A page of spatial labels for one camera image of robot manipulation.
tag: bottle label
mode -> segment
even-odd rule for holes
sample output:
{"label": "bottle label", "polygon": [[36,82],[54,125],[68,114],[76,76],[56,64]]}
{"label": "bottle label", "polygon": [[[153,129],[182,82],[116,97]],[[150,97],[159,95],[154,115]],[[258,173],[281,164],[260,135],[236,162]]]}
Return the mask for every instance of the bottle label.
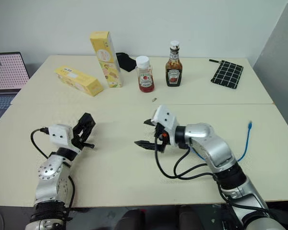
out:
{"label": "bottle label", "polygon": [[149,73],[141,73],[140,74],[140,85],[142,87],[150,87],[153,84],[152,77]]}
{"label": "bottle label", "polygon": [[169,69],[168,70],[168,82],[170,84],[177,84],[179,76],[180,76],[179,69]]}
{"label": "bottle label", "polygon": [[177,53],[170,52],[169,58],[172,60],[178,60],[179,59],[179,53],[178,52]]}

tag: table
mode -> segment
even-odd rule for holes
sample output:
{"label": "table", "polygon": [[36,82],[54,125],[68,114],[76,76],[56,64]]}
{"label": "table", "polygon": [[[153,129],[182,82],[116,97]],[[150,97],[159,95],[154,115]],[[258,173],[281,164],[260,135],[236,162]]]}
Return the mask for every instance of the table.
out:
{"label": "table", "polygon": [[[155,90],[139,90],[136,71],[122,70],[124,86],[109,88],[95,56],[50,56],[17,94],[12,104],[78,104],[95,107],[113,104],[271,104],[273,101],[254,73],[246,58],[228,58],[227,61],[244,66],[236,90],[210,82],[219,64],[208,58],[181,58],[183,74],[180,87],[167,87],[165,63],[168,57],[150,57],[153,66]],[[105,90],[95,97],[63,84],[54,73],[62,65],[78,69],[99,79]]]}
{"label": "table", "polygon": [[[72,166],[76,184],[74,207],[140,206],[223,202],[209,176],[192,181],[171,180],[156,166],[152,151],[133,142],[153,141],[154,128],[143,124],[157,104],[113,105],[13,104],[0,119],[0,205],[32,206],[37,169],[44,161],[30,142],[32,130],[55,123],[75,125],[84,112],[92,114],[96,127]],[[240,162],[266,201],[288,200],[288,126],[273,104],[174,105],[168,108],[181,125],[210,123],[236,157],[244,150],[247,125],[253,121],[249,149]],[[50,153],[56,147],[45,134],[36,143]],[[162,167],[171,173],[183,150],[168,146],[160,154]],[[191,154],[179,168],[201,160]],[[208,171],[199,169],[197,173]]]}

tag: white bottle cap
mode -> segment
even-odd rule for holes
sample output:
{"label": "white bottle cap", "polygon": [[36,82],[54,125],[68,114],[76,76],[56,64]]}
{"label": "white bottle cap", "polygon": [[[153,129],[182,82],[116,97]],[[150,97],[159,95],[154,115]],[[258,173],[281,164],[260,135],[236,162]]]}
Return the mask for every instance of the white bottle cap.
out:
{"label": "white bottle cap", "polygon": [[171,41],[170,48],[171,49],[179,49],[179,41]]}
{"label": "white bottle cap", "polygon": [[141,69],[149,68],[149,58],[147,56],[138,56],[135,59],[136,66]]}

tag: ketchup bottle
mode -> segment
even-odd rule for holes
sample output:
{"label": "ketchup bottle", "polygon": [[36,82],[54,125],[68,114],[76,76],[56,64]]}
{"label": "ketchup bottle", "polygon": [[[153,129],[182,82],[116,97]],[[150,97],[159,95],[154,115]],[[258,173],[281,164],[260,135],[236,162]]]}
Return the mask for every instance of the ketchup bottle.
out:
{"label": "ketchup bottle", "polygon": [[154,90],[154,79],[152,73],[152,67],[149,63],[149,58],[147,56],[139,56],[135,59],[139,88],[142,92],[151,92]]}
{"label": "ketchup bottle", "polygon": [[180,86],[182,64],[179,60],[179,42],[171,41],[169,60],[165,65],[165,78],[169,87]]}

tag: tall yellow box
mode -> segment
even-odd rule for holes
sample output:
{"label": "tall yellow box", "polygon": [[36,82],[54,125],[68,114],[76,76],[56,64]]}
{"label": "tall yellow box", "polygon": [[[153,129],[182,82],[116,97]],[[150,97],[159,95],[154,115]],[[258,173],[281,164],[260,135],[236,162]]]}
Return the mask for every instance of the tall yellow box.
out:
{"label": "tall yellow box", "polygon": [[123,81],[120,76],[120,66],[116,58],[110,32],[92,32],[90,40],[109,86],[111,88],[122,87]]}
{"label": "tall yellow box", "polygon": [[63,83],[81,90],[91,96],[95,96],[104,90],[98,79],[68,66],[61,66],[60,68],[57,68],[55,73],[57,73],[58,78]]}

